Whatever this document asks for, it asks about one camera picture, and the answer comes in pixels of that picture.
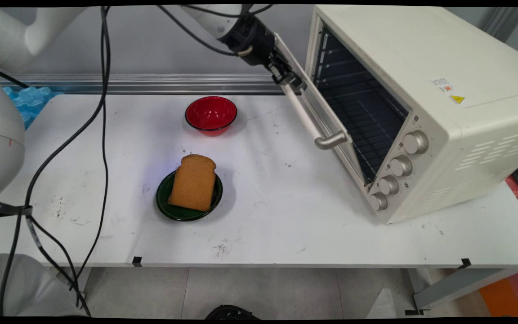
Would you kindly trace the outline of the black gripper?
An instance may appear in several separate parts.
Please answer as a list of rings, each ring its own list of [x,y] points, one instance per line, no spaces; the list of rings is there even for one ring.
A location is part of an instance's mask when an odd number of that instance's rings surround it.
[[[249,65],[267,67],[276,85],[299,89],[304,84],[279,49],[276,49],[276,56],[271,56],[275,49],[275,36],[257,17],[237,18],[228,33],[220,38],[220,42],[233,53],[243,53],[241,58]]]

